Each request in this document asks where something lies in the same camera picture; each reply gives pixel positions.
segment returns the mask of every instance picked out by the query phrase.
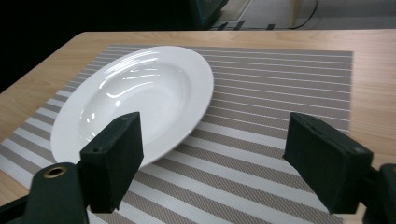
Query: table surface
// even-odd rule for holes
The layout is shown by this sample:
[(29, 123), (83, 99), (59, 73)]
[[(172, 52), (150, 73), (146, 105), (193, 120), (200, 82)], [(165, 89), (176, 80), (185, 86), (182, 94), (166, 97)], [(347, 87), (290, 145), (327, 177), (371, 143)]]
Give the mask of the table surface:
[[(374, 168), (396, 163), (396, 30), (82, 33), (1, 93), (0, 141), (115, 43), (353, 51), (349, 134), (375, 153)], [(0, 171), (0, 205), (27, 193)], [(347, 215), (346, 222), (361, 223), (363, 209)]]

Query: white plate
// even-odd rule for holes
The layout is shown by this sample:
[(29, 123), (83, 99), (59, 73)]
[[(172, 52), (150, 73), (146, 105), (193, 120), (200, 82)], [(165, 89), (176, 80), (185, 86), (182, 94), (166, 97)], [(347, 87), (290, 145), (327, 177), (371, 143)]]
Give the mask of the white plate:
[(206, 112), (214, 78), (207, 61), (181, 47), (125, 55), (85, 80), (67, 99), (51, 132), (57, 162), (79, 152), (114, 118), (140, 112), (144, 159), (140, 168), (176, 147)]

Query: striped placemat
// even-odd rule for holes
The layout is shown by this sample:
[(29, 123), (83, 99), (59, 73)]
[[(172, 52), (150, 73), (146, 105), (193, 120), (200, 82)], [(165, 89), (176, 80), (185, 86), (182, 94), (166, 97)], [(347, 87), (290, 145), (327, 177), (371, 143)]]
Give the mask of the striped placemat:
[[(56, 162), (50, 132), (72, 92), (106, 64), (148, 47), (108, 46), (1, 143), (0, 169), (29, 188)], [(178, 147), (135, 175), (120, 210), (89, 212), (90, 222), (342, 223), (282, 155), (291, 111), (348, 132), (352, 52), (185, 48), (214, 72), (210, 107)]]

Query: dark background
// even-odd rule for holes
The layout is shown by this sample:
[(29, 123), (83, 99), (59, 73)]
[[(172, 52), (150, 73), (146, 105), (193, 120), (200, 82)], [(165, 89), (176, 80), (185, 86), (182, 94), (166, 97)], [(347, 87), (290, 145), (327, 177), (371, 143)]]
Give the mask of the dark background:
[(227, 1), (202, 0), (205, 20), (195, 0), (2, 1), (0, 91), (82, 32), (206, 30)]

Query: brass screw insert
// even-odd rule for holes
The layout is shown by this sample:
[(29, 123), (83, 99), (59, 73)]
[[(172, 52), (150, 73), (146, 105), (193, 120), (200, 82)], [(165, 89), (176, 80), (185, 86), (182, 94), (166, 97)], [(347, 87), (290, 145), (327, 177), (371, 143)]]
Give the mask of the brass screw insert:
[(53, 167), (53, 168), (49, 169), (46, 173), (44, 173), (44, 177), (55, 178), (60, 175), (63, 175), (64, 173), (66, 173), (66, 171), (67, 171), (67, 167), (64, 167), (64, 166)]

